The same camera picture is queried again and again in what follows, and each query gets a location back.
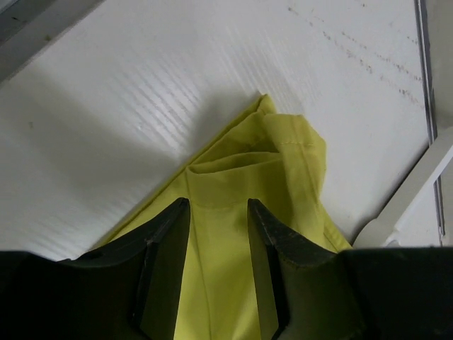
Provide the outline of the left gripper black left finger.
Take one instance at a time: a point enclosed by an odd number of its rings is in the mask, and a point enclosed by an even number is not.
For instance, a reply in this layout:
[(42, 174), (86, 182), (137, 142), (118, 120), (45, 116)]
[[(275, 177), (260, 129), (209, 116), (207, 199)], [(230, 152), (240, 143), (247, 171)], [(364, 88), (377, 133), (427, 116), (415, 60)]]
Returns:
[(77, 259), (1, 253), (2, 339), (172, 339), (188, 247), (190, 204)]

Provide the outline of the yellow-green trousers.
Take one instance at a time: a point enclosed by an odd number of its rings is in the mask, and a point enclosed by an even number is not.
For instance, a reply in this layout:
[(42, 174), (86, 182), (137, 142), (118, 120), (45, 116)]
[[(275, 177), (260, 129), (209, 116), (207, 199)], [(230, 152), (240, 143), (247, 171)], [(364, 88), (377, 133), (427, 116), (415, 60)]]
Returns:
[(108, 235), (113, 241), (176, 198), (191, 221), (177, 339), (259, 339), (247, 202), (319, 246), (349, 248), (321, 202), (326, 143), (301, 115), (278, 113), (263, 95)]

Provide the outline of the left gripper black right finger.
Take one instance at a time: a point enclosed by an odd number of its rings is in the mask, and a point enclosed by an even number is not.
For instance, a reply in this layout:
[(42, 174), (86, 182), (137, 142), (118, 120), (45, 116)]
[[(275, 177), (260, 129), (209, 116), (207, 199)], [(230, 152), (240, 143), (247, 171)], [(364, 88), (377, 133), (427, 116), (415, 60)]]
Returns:
[(452, 249), (334, 253), (248, 201), (263, 339), (451, 339)]

